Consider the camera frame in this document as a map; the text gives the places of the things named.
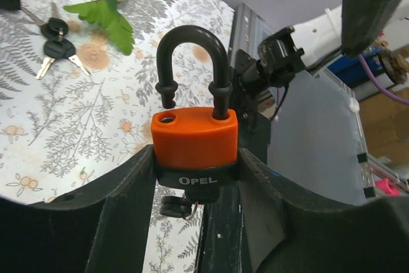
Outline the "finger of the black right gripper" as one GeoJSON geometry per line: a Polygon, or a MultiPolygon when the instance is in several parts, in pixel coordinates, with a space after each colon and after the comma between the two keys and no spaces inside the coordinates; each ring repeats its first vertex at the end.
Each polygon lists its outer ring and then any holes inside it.
{"type": "Polygon", "coordinates": [[[356,57],[382,32],[403,0],[343,0],[341,50],[356,57]]]}

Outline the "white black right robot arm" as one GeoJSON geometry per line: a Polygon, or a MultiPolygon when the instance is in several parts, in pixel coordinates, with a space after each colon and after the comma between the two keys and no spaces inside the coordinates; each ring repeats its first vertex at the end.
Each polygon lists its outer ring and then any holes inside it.
{"type": "Polygon", "coordinates": [[[293,27],[307,71],[317,76],[340,55],[354,58],[386,25],[408,16],[408,0],[343,0],[341,6],[293,27]]]}

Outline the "black headed key bunch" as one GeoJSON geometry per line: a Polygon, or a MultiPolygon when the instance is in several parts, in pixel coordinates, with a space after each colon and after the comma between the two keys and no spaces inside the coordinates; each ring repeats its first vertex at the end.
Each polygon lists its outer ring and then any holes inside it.
{"type": "Polygon", "coordinates": [[[164,196],[161,199],[160,214],[189,221],[195,216],[198,204],[198,201],[192,203],[187,198],[164,196]]]}

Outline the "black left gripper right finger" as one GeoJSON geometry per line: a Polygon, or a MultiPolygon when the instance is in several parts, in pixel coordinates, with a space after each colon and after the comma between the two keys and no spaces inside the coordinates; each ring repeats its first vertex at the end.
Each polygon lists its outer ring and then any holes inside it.
{"type": "Polygon", "coordinates": [[[408,198],[353,206],[311,192],[239,152],[253,272],[407,272],[408,198]]]}

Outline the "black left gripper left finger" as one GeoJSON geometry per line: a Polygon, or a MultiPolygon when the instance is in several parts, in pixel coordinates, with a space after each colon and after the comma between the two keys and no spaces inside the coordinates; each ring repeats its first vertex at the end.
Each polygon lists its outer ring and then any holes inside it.
{"type": "Polygon", "coordinates": [[[141,272],[156,177],[152,146],[50,203],[1,200],[2,272],[141,272]]]}

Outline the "orange black padlock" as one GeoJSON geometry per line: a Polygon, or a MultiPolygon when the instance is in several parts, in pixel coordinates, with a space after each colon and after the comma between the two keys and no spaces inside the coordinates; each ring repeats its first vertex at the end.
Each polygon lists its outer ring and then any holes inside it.
{"type": "Polygon", "coordinates": [[[157,73],[155,87],[165,109],[151,121],[158,182],[184,190],[180,204],[214,203],[220,187],[234,181],[238,160],[238,120],[235,111],[229,108],[233,86],[225,48],[205,28],[178,26],[165,34],[158,45],[157,73]],[[173,52],[183,43],[194,43],[210,55],[211,107],[176,108],[178,83],[173,75],[173,52]]]}

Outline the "spare black headed keys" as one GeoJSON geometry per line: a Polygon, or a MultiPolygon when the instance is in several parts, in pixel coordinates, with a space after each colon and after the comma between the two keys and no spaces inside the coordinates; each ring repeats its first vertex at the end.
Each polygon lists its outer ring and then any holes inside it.
{"type": "Polygon", "coordinates": [[[21,10],[40,28],[40,33],[46,39],[43,45],[43,53],[45,57],[41,68],[36,74],[36,79],[43,79],[52,64],[60,59],[67,59],[71,61],[84,74],[90,77],[91,72],[85,68],[82,61],[77,56],[77,50],[74,44],[66,38],[66,35],[69,32],[68,23],[60,18],[58,8],[55,3],[51,3],[50,8],[51,17],[48,19],[48,21],[44,21],[27,8],[21,6],[21,10]]]}

